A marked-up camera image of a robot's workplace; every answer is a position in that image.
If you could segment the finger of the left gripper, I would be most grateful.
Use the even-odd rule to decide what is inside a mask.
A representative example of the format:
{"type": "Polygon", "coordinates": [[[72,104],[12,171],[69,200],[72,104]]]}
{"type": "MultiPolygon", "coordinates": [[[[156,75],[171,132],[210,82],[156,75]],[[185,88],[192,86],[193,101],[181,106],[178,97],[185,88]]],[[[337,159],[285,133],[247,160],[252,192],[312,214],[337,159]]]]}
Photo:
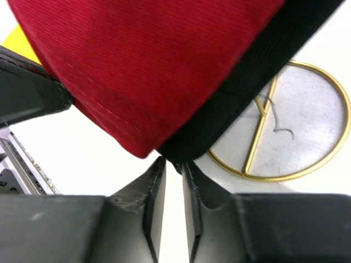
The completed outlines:
{"type": "Polygon", "coordinates": [[[43,66],[1,47],[1,127],[70,108],[73,96],[43,66]]]}

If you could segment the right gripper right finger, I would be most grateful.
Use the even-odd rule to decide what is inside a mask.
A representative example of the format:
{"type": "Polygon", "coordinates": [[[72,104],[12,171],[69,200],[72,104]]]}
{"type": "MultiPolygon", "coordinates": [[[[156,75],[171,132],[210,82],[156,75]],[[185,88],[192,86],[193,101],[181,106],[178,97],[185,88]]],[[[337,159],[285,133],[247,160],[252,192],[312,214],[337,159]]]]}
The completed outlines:
{"type": "Polygon", "coordinates": [[[350,262],[350,197],[230,193],[182,167],[190,262],[350,262]]]}

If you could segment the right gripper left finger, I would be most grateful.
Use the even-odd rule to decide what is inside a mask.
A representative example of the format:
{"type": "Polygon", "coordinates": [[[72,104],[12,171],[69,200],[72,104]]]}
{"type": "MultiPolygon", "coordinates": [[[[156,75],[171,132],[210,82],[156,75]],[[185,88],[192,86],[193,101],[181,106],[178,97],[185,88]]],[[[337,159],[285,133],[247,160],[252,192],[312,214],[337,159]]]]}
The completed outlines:
{"type": "Polygon", "coordinates": [[[1,187],[1,262],[158,262],[166,161],[110,197],[1,187]]]}

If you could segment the red baseball cap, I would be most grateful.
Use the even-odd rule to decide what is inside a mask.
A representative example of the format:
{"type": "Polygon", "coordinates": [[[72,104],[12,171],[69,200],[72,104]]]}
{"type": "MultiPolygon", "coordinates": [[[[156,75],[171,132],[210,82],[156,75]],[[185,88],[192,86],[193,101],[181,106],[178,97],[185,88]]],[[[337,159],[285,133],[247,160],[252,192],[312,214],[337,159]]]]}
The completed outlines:
{"type": "Polygon", "coordinates": [[[216,91],[283,1],[9,1],[42,65],[136,157],[216,91]]]}

